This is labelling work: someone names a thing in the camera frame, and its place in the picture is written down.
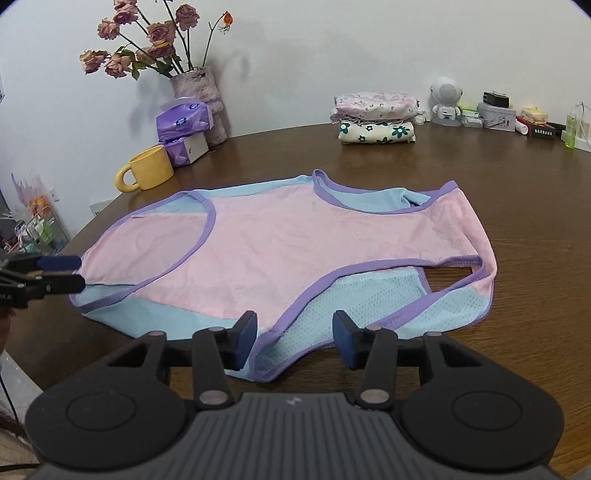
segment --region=mug handle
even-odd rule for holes
[[[125,175],[128,170],[131,170],[131,165],[129,164],[119,170],[117,175],[115,175],[115,186],[117,187],[117,190],[123,193],[131,193],[139,189],[139,184],[137,182],[135,182],[133,185],[127,185],[125,183],[123,175]]]

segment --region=white tube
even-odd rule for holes
[[[515,131],[519,132],[521,135],[527,135],[530,129],[527,128],[527,125],[522,124],[519,120],[515,120]]]

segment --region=purple trim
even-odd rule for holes
[[[316,169],[315,171],[321,172],[323,175],[323,180],[326,186],[332,190],[336,190],[337,192],[343,193],[373,193],[373,192],[380,192],[381,190],[368,190],[368,189],[354,189],[353,187],[348,187],[346,185],[341,185],[340,183],[336,183],[335,181],[331,180],[324,170]],[[427,195],[432,197],[436,195],[439,190],[428,190],[426,192],[417,192],[422,193],[423,195]]]
[[[203,206],[205,207],[205,211],[207,212],[207,220],[205,222],[203,232],[201,233],[201,236],[199,237],[199,240],[197,241],[197,243],[186,254],[184,254],[180,258],[180,260],[178,260],[170,268],[168,268],[167,270],[165,270],[161,274],[156,275],[155,277],[152,277],[152,278],[148,278],[148,279],[138,283],[137,285],[134,285],[130,288],[126,288],[125,290],[119,291],[117,293],[113,293],[112,295],[108,295],[102,299],[97,299],[97,300],[91,301],[90,303],[80,305],[78,307],[78,309],[82,313],[88,313],[88,312],[91,312],[92,310],[96,310],[101,307],[113,305],[114,303],[117,303],[117,302],[123,300],[125,297],[128,297],[133,292],[138,291],[139,289],[145,287],[146,285],[149,285],[153,281],[158,280],[159,278],[171,273],[173,270],[178,268],[183,262],[185,262],[186,259],[188,259],[191,255],[193,255],[206,242],[207,237],[209,237],[209,234],[213,230],[213,225],[216,222],[216,209],[213,206],[213,203],[209,199],[205,198],[201,193],[199,193],[195,190],[193,190],[192,192],[175,193],[174,195],[168,197],[167,199],[161,200],[159,202],[153,203],[152,205],[148,205],[147,207],[136,210],[135,212],[132,212],[129,215],[126,215],[121,220],[114,223],[111,227],[109,227],[107,232],[113,228],[116,228],[116,227],[122,225],[124,222],[126,222],[132,216],[139,215],[139,214],[147,212],[149,210],[153,210],[161,205],[166,205],[167,203],[170,203],[173,200],[176,200],[179,197],[182,197],[183,195],[189,195],[189,196],[193,197],[195,200],[197,200],[198,202],[200,202],[201,204],[203,204]]]
[[[479,255],[463,255],[460,257],[450,257],[439,262],[432,262],[429,260],[422,260],[419,258],[404,258],[400,260],[375,260],[371,262],[364,262],[354,265],[348,265],[347,267],[338,268],[321,279],[317,280],[314,284],[308,287],[304,292],[291,304],[291,306],[279,317],[275,325],[262,333],[255,341],[252,347],[251,354],[249,356],[250,371],[252,372],[252,379],[254,381],[269,381],[275,378],[279,373],[285,370],[295,360],[301,358],[306,353],[318,346],[309,347],[302,352],[295,354],[294,356],[286,359],[272,370],[266,372],[264,375],[259,375],[256,371],[256,358],[262,352],[264,348],[275,343],[279,338],[282,337],[285,330],[298,318],[300,313],[306,308],[306,306],[318,295],[329,288],[338,278],[347,277],[357,273],[364,273],[376,270],[386,270],[389,268],[399,267],[442,267],[442,266],[454,266],[454,267],[480,267],[476,272],[471,273],[467,277],[457,281],[453,285],[444,290],[440,290],[436,293],[430,293],[422,296],[420,299],[415,300],[411,304],[403,307],[392,315],[388,315],[377,322],[376,325],[381,325],[391,330],[395,330],[400,326],[408,323],[410,320],[415,318],[421,312],[429,308],[433,303],[442,298],[446,293],[462,288],[469,285],[472,282],[481,280],[486,277],[488,272]]]
[[[455,181],[448,181],[439,190],[433,190],[432,192],[429,192],[429,194],[432,194],[431,198],[429,198],[422,205],[418,205],[416,207],[408,207],[408,208],[402,208],[402,209],[398,209],[398,210],[392,210],[390,212],[364,212],[363,210],[357,210],[355,208],[349,207],[349,206],[345,205],[344,203],[341,203],[340,201],[338,201],[326,189],[324,189],[322,187],[322,185],[320,185],[319,179],[321,179],[322,182],[328,188],[331,188],[333,190],[337,190],[339,192],[347,192],[347,193],[363,193],[363,192],[360,192],[359,190],[355,190],[355,189],[350,189],[349,187],[345,187],[342,185],[338,185],[337,183],[335,183],[331,179],[329,179],[327,177],[326,173],[324,173],[322,170],[314,170],[314,172],[312,173],[312,181],[314,182],[314,192],[316,195],[318,195],[318,197],[323,199],[325,202],[330,203],[330,204],[335,205],[340,208],[347,209],[347,210],[354,210],[355,212],[371,213],[374,215],[399,215],[401,213],[418,212],[420,210],[424,210],[425,208],[428,208],[429,206],[431,206],[439,197],[445,195],[446,193],[451,192],[452,190],[455,190],[456,188],[459,188]]]
[[[414,267],[414,269],[417,271],[418,279],[421,281],[421,285],[423,286],[427,294],[433,293],[433,291],[431,290],[431,285],[429,285],[429,281],[427,280],[427,276],[425,275],[425,269],[423,267]]]

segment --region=white robot figurine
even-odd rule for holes
[[[462,111],[457,103],[462,97],[462,89],[455,80],[447,77],[439,77],[431,84],[431,96],[436,105],[433,107],[432,122],[450,127],[461,126],[459,117]]]

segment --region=lid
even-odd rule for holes
[[[483,103],[483,102],[480,102],[478,104],[478,111],[480,111],[480,110],[495,112],[495,113],[504,113],[506,115],[517,115],[517,111],[515,111],[511,108],[503,108],[501,106],[488,105],[487,103]]]

